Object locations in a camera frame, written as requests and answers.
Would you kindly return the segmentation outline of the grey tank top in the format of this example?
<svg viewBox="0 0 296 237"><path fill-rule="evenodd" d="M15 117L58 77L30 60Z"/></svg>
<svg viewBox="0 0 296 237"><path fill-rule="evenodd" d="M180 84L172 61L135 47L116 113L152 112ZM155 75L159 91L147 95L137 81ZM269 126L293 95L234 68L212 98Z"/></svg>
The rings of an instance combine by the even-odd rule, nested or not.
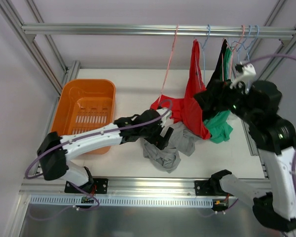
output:
<svg viewBox="0 0 296 237"><path fill-rule="evenodd" d="M152 165L167 173L173 172L181 162L180 153L191 156L195 151L195 142L200 138L194 135L182 122L174 123L169 128L174 131L170 136L168 146L163 150L145 139L141 140L143 147L143 156L152 163Z"/></svg>

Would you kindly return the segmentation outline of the pink wire hanger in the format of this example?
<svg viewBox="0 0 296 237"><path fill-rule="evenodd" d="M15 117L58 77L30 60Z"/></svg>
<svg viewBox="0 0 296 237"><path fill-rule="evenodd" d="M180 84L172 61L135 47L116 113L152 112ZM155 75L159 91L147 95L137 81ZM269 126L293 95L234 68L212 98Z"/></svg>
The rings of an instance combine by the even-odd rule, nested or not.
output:
<svg viewBox="0 0 296 237"><path fill-rule="evenodd" d="M178 29L179 29L179 25L177 24L176 25L175 34L174 34L173 43L172 43L171 53L170 53L170 57L169 57L169 61L168 61L168 65L167 65L167 68L166 68L166 72L165 72L165 76L164 76L162 88L161 88L161 91L160 91L160 95L158 97L158 104L160 103L161 96L163 94L165 83L166 83L166 80L167 80L167 77L168 77L168 73L169 73L169 70L170 70L170 66L171 66L171 62L172 62L172 58L173 58L173 54L174 54L174 50L175 50L175 45L176 45L176 41L177 41Z"/></svg>

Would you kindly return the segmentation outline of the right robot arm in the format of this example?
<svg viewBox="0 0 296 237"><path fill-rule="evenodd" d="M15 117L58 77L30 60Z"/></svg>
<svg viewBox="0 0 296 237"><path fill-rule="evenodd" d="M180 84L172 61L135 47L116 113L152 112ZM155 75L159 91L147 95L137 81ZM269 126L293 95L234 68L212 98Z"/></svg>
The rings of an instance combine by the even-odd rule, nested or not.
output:
<svg viewBox="0 0 296 237"><path fill-rule="evenodd" d="M278 115L282 93L269 81L245 84L215 81L194 99L205 112L230 111L249 127L267 167L271 191L262 192L222 170L211 175L205 188L217 196L230 194L252 208L264 227L280 232L296 230L296 130Z"/></svg>

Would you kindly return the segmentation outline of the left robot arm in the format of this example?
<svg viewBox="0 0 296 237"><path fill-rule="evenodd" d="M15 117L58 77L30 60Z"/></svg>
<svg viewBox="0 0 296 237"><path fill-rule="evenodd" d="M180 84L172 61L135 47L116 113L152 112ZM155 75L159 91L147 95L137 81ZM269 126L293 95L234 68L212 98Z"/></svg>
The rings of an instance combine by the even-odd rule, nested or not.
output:
<svg viewBox="0 0 296 237"><path fill-rule="evenodd" d="M72 159L79 155L100 148L136 142L143 138L160 150L168 145L173 129L168 129L164 136L161 132L171 111L167 108L149 109L141 115L121 117L101 128L75 135L49 133L37 151L37 157L46 181L66 180L71 188L80 193L95 190L95 183L87 167L78 166Z"/></svg>

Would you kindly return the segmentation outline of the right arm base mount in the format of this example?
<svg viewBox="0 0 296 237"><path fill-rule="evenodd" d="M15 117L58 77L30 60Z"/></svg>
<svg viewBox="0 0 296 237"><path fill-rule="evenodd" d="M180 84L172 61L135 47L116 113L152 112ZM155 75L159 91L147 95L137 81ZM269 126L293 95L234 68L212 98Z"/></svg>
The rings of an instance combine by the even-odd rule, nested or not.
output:
<svg viewBox="0 0 296 237"><path fill-rule="evenodd" d="M209 180L195 180L194 190L196 196L212 196L214 194Z"/></svg>

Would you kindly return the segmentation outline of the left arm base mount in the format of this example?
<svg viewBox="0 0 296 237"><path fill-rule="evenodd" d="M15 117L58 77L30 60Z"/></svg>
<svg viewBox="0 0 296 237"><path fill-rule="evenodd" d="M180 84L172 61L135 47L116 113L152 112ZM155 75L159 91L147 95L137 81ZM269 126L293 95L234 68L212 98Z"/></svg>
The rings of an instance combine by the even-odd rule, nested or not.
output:
<svg viewBox="0 0 296 237"><path fill-rule="evenodd" d="M89 194L107 194L108 191L108 182L107 178L93 178L92 181L87 182L86 184L79 186L79 188ZM65 184L65 193L69 194L78 194L81 193L78 189L76 189L72 184L66 182Z"/></svg>

